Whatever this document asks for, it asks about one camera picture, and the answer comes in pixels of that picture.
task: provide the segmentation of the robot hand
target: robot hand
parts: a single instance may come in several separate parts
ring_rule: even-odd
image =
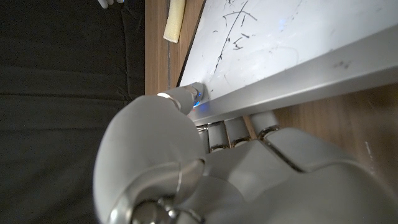
[[[116,0],[118,3],[123,3],[124,0]],[[113,5],[114,0],[98,0],[98,2],[101,4],[102,8],[106,9],[108,5]]]
[[[202,96],[200,83],[140,96],[113,118],[94,168],[101,223],[129,223],[143,201],[168,196],[177,203],[191,194],[202,177],[206,149],[186,114]]]

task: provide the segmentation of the black scribble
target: black scribble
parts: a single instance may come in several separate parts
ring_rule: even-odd
[[[242,39],[243,37],[240,37],[238,40]],[[235,42],[233,42],[233,44],[236,44],[238,40],[235,40]]]
[[[226,75],[225,74],[224,74],[224,78],[225,78],[225,81],[228,83],[228,85],[231,86],[231,84],[229,83],[228,79],[226,79]]]
[[[256,19],[254,16],[252,16],[250,13],[245,12],[245,11],[231,12],[231,13],[228,13],[227,15],[223,15],[223,17],[230,16],[230,15],[233,15],[233,14],[236,14],[236,13],[239,13],[239,14],[240,14],[241,12],[245,13],[246,15],[250,16],[250,17],[253,18],[255,21],[257,21],[257,19]]]
[[[241,27],[243,26],[244,18],[246,18],[246,15],[244,15],[244,17],[243,17]]]
[[[218,56],[218,58],[217,58],[217,64],[216,64],[216,68],[214,69],[214,72],[216,72],[220,60],[223,59],[221,56],[223,55],[225,45],[226,45],[226,43],[227,43],[227,41],[228,41],[228,39],[229,39],[229,35],[231,34],[231,31],[232,31],[232,29],[234,28],[235,23],[236,23],[236,21],[238,20],[238,17],[239,17],[239,16],[241,15],[241,13],[243,12],[243,9],[244,9],[244,7],[245,7],[245,5],[246,5],[247,3],[248,3],[248,0],[244,3],[242,9],[240,10],[240,12],[238,13],[238,15],[236,16],[235,21],[234,21],[234,23],[232,24],[231,29],[230,29],[229,32],[228,32],[228,35],[227,35],[226,38],[225,38],[225,42],[224,42],[223,48],[221,49],[221,52],[220,52],[220,56]]]
[[[225,9],[225,6],[226,6],[226,2],[228,2],[229,4],[231,4],[231,0],[225,0],[224,9]]]

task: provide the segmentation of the black backdrop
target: black backdrop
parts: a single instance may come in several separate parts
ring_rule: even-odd
[[[144,93],[144,1],[0,5],[0,223],[96,222],[102,135]]]

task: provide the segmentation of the cylindrical object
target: cylindrical object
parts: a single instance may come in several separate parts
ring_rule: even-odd
[[[262,139],[266,134],[279,129],[278,120],[272,111],[252,114],[251,122],[259,139]]]
[[[171,0],[169,17],[167,18],[166,28],[164,30],[163,38],[177,43],[180,37],[182,19],[184,16],[185,0]]]
[[[198,133],[199,133],[199,137],[201,139],[201,141],[203,142],[203,147],[206,149],[206,152],[209,153],[210,152],[210,146],[209,146],[209,130],[208,130],[208,126],[202,126],[202,127],[197,127],[198,129]]]
[[[210,152],[219,151],[229,147],[228,136],[224,122],[209,124],[209,146]]]
[[[231,147],[235,147],[237,144],[241,145],[243,142],[251,140],[243,117],[225,120],[224,123],[229,140],[231,141]]]

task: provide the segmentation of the wooden surface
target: wooden surface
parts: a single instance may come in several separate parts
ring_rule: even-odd
[[[162,38],[167,0],[146,1],[146,94],[175,87],[202,2],[187,1],[180,40],[168,44]],[[398,85],[281,108],[275,115],[282,127],[338,145],[398,193]]]
[[[145,1],[145,94],[157,94],[168,88],[168,41],[163,39],[166,26],[166,0]]]
[[[168,0],[146,1],[145,94],[153,95],[177,86],[203,2],[186,1],[180,39],[175,44],[163,39]]]

